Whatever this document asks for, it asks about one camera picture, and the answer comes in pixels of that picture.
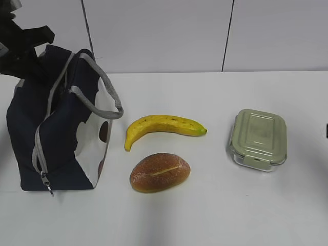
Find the zipper pull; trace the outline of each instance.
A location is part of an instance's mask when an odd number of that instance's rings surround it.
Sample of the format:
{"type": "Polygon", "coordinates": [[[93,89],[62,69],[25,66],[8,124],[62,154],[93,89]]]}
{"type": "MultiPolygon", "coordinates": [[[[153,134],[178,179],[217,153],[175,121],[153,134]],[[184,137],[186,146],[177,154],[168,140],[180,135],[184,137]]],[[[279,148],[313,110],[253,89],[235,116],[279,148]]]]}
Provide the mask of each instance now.
{"type": "Polygon", "coordinates": [[[43,173],[43,171],[41,171],[40,176],[41,176],[41,180],[42,180],[43,184],[48,188],[51,196],[54,197],[53,192],[52,192],[52,189],[50,188],[50,182],[47,179],[46,174],[43,173]]]}

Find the container lid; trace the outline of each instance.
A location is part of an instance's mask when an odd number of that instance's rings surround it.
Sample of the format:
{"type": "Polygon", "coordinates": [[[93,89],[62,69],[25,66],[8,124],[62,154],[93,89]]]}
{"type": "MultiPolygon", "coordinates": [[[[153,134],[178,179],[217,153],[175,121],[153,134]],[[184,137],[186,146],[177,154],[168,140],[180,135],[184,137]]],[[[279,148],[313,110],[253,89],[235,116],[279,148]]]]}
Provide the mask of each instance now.
{"type": "Polygon", "coordinates": [[[275,114],[243,109],[236,117],[231,147],[251,166],[281,164],[287,157],[285,121],[275,114]]]}

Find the zipper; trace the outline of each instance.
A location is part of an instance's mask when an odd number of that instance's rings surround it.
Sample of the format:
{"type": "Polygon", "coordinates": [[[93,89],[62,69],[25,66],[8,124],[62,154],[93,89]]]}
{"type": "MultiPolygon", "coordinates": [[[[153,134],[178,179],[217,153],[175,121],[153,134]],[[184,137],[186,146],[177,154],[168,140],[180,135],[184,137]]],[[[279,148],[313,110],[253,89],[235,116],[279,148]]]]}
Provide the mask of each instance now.
{"type": "Polygon", "coordinates": [[[50,182],[47,179],[46,174],[41,171],[40,176],[43,184],[48,188],[48,191],[50,192],[51,196],[54,197],[52,189],[50,188],[50,182]]]}
{"type": "Polygon", "coordinates": [[[32,163],[33,163],[33,166],[34,166],[35,170],[40,174],[42,183],[47,187],[47,189],[50,192],[52,197],[54,197],[54,194],[53,194],[53,191],[50,187],[50,181],[46,177],[46,175],[48,174],[48,167],[47,167],[46,159],[45,159],[45,156],[44,156],[44,153],[43,153],[43,150],[42,150],[42,144],[41,144],[41,140],[40,140],[39,131],[40,131],[40,126],[42,125],[42,123],[52,114],[51,113],[51,104],[52,104],[53,95],[55,93],[55,90],[60,85],[60,81],[62,80],[63,76],[65,76],[65,78],[64,78],[65,85],[67,85],[67,67],[70,64],[70,61],[72,60],[73,57],[74,57],[74,53],[71,52],[68,60],[66,61],[65,65],[64,65],[63,70],[61,71],[59,77],[57,78],[57,81],[55,82],[55,84],[51,88],[50,93],[49,93],[49,98],[48,98],[48,106],[47,106],[46,117],[40,123],[38,128],[36,129],[36,132],[35,132],[35,135],[34,135],[34,150],[33,150],[33,154],[32,154],[32,163]]]}

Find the bread roll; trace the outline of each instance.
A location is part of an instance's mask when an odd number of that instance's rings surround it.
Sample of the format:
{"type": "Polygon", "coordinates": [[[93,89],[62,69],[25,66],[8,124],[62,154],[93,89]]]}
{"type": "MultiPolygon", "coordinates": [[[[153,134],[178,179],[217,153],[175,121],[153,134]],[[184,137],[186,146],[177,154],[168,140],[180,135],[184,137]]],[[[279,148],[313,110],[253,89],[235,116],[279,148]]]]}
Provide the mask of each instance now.
{"type": "Polygon", "coordinates": [[[157,153],[143,159],[130,176],[132,187],[141,192],[157,192],[184,182],[190,166],[181,157],[157,153]]]}

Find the white cow print panel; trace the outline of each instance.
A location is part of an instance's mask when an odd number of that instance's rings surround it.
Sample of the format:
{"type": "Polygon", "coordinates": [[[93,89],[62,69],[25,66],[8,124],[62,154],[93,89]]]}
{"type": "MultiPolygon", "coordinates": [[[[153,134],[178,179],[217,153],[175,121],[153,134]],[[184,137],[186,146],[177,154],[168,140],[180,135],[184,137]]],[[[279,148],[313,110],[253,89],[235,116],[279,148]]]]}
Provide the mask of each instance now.
{"type": "MultiPolygon", "coordinates": [[[[98,83],[95,106],[101,110],[111,110],[110,98],[101,79],[98,83]]],[[[81,122],[76,132],[77,147],[75,158],[93,187],[96,187],[106,155],[109,120],[91,113],[87,122],[81,122]]]]}

